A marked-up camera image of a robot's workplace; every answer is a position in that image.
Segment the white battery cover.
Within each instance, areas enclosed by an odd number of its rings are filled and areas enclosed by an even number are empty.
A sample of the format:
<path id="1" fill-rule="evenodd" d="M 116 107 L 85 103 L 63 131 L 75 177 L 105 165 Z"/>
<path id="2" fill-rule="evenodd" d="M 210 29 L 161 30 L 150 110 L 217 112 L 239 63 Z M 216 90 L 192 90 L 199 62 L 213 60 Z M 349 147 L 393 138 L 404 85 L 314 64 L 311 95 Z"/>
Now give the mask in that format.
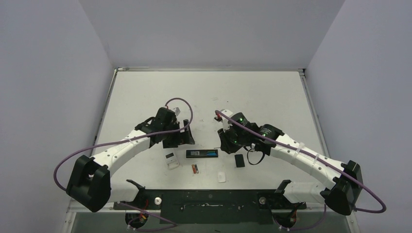
<path id="1" fill-rule="evenodd" d="M 218 183 L 226 182 L 226 173 L 223 171 L 218 172 Z"/>

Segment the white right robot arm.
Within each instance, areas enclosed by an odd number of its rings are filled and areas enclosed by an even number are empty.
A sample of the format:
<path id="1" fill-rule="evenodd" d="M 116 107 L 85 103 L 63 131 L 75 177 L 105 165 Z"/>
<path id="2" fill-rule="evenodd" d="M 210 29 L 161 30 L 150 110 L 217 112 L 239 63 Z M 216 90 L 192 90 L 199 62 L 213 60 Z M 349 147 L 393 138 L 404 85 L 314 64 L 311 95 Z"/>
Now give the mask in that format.
<path id="1" fill-rule="evenodd" d="M 347 163 L 325 157 L 298 143 L 281 129 L 246 119 L 243 113 L 223 111 L 228 117 L 216 114 L 222 124 L 218 130 L 221 150 L 231 154 L 241 148 L 262 152 L 264 156 L 281 159 L 304 171 L 314 183 L 283 181 L 275 194 L 275 203 L 287 208 L 292 203 L 314 202 L 325 204 L 338 214 L 348 216 L 355 210 L 362 191 L 361 167 L 350 160 Z"/>

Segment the black battery cover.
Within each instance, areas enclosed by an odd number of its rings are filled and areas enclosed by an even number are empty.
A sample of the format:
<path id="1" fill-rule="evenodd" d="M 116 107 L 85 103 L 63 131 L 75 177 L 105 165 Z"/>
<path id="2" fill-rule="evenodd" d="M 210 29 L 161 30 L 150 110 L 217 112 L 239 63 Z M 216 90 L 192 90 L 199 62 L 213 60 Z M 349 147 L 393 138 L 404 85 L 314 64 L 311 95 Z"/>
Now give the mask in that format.
<path id="1" fill-rule="evenodd" d="M 242 154 L 236 154 L 234 156 L 236 168 L 245 167 L 244 156 Z"/>

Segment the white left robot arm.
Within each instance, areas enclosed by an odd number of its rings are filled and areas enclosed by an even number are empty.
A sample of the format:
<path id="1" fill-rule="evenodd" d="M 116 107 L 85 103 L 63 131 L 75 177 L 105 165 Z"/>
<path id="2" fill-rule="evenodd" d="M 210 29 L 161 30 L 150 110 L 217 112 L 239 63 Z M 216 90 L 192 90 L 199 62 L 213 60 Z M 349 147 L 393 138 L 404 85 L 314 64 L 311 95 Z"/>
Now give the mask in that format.
<path id="1" fill-rule="evenodd" d="M 165 148 L 184 145 L 184 136 L 191 133 L 193 119 L 185 119 L 180 127 L 179 113 L 179 108 L 160 107 L 155 116 L 135 126 L 123 140 L 107 143 L 108 149 L 93 156 L 80 156 L 74 163 L 65 192 L 92 212 L 101 210 L 107 203 L 122 201 L 133 209 L 141 208 L 145 196 L 140 191 L 144 187 L 132 180 L 114 183 L 111 177 L 155 144 L 161 142 Z"/>

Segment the white red remote control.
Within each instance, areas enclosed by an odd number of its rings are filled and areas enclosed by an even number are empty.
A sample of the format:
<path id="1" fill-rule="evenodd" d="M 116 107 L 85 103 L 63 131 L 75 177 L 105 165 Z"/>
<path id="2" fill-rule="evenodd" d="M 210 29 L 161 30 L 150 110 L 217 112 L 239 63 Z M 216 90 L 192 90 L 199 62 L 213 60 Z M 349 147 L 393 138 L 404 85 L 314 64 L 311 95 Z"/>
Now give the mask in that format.
<path id="1" fill-rule="evenodd" d="M 176 153 L 173 149 L 166 150 L 166 154 L 164 158 L 165 158 L 166 166 L 169 170 L 178 168 L 180 166 Z"/>

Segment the black bar tool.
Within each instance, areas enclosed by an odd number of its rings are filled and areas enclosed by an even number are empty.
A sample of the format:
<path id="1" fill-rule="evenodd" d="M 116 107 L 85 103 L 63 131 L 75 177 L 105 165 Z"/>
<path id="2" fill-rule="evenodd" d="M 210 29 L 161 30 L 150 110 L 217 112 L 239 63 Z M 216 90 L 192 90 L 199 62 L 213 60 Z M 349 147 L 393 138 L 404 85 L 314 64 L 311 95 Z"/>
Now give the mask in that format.
<path id="1" fill-rule="evenodd" d="M 212 150 L 186 150 L 186 158 L 210 158 L 206 156 L 207 151 Z"/>

